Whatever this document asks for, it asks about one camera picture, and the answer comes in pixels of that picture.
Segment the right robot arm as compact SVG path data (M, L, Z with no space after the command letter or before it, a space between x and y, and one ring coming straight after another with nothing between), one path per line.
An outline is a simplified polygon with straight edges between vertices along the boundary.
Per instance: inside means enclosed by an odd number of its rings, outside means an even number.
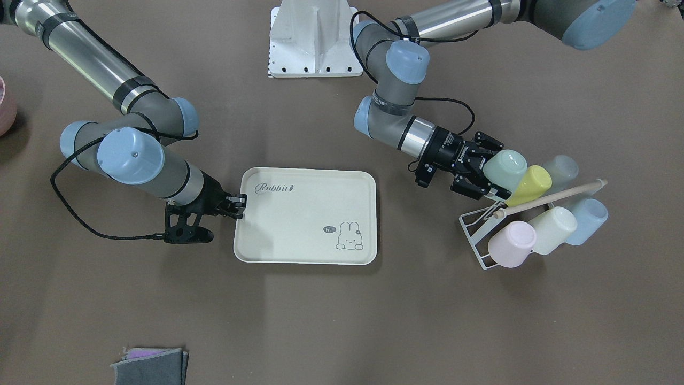
M69 63L121 112L107 122L79 120L61 134L71 163L165 200L178 215L240 219L246 195L232 195L207 173L169 150L198 132L185 98L168 97L98 36L67 1L2 1L2 24L19 27Z

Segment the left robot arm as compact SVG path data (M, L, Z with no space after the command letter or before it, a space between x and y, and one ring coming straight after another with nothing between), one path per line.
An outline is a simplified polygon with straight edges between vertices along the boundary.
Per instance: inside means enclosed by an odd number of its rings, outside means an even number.
M601 46L630 20L635 1L451 1L393 20L350 29L351 46L376 83L354 118L357 131L415 158L415 182L426 188L439 170L452 173L451 190L481 199L515 191L485 174L503 144L477 132L471 141L412 113L430 63L428 47L459 42L497 24L529 22L577 50Z

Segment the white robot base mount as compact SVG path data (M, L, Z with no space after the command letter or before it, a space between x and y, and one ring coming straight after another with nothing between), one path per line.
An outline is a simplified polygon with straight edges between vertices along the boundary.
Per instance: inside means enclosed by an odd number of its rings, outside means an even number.
M272 78L360 76L347 1L283 1L270 13L268 74Z

